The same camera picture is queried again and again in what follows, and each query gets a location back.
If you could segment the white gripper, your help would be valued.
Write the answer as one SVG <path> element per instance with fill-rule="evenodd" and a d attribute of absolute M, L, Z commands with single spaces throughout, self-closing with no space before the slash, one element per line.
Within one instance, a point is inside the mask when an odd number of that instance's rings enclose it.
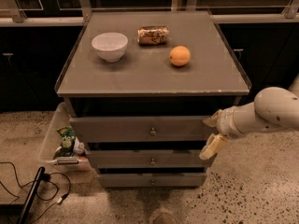
<path fill-rule="evenodd" d="M 243 138 L 244 134 L 240 132 L 234 122 L 235 106 L 224 110 L 217 110 L 212 116 L 203 119 L 208 127 L 216 127 L 219 134 L 212 133 L 205 146 L 202 148 L 199 158 L 208 160 L 216 155 L 222 148 L 228 144 L 228 139 Z"/>

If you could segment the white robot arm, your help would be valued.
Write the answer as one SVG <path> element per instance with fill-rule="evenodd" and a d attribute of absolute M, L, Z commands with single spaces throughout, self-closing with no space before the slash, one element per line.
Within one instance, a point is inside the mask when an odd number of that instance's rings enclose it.
<path fill-rule="evenodd" d="M 268 87 L 259 91 L 251 103 L 220 109 L 203 122 L 218 131 L 208 137 L 199 154 L 201 160 L 208 160 L 231 140 L 249 133 L 298 131 L 299 97 L 280 87 Z"/>

